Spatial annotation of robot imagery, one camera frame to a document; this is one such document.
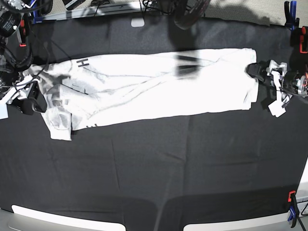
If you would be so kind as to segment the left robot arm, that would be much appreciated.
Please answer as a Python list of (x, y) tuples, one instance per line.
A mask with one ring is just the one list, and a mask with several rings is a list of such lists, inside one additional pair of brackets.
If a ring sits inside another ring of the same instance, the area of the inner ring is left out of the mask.
[(292, 96), (306, 98), (308, 96), (308, 73), (288, 71), (287, 63), (277, 63), (274, 60), (260, 61), (249, 64), (246, 73), (256, 78), (267, 87), (275, 87), (274, 75), (278, 74), (278, 90)]

